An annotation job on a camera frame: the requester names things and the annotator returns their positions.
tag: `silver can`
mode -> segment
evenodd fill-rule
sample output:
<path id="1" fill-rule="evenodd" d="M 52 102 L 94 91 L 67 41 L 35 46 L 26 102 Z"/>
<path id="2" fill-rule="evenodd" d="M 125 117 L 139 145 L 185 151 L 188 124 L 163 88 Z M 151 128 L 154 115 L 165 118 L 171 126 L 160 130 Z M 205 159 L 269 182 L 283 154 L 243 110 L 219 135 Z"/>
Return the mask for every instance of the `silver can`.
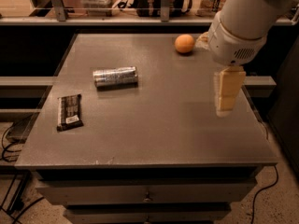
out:
<path id="1" fill-rule="evenodd" d="M 130 84 L 138 82 L 136 67 L 122 67 L 93 71 L 93 80 L 96 87 Z"/>

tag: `table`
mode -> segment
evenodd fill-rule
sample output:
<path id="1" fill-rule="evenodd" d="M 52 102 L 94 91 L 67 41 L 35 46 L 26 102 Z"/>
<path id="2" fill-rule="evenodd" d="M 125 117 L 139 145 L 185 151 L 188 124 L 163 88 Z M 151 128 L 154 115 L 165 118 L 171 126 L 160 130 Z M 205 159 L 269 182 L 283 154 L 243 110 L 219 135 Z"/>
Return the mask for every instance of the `table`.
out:
<path id="1" fill-rule="evenodd" d="M 208 50 L 177 53 L 177 36 L 76 37 L 16 163 L 73 223 L 210 223 L 277 163 L 242 91 L 216 115 L 221 67 Z M 125 66 L 138 85 L 96 89 L 93 70 Z M 77 93 L 84 126 L 58 133 L 58 97 Z"/>

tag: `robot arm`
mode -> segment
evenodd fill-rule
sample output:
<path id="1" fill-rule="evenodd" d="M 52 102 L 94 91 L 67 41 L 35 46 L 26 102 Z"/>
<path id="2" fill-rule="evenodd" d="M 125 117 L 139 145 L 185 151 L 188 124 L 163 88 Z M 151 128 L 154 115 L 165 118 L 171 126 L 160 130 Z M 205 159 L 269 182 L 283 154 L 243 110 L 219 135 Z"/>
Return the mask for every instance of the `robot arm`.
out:
<path id="1" fill-rule="evenodd" d="M 253 60 L 266 42 L 269 29 L 279 16 L 299 0 L 226 0 L 208 31 L 213 60 L 226 65 L 215 77 L 217 114 L 226 116 L 234 108 L 245 78 L 241 66 Z"/>

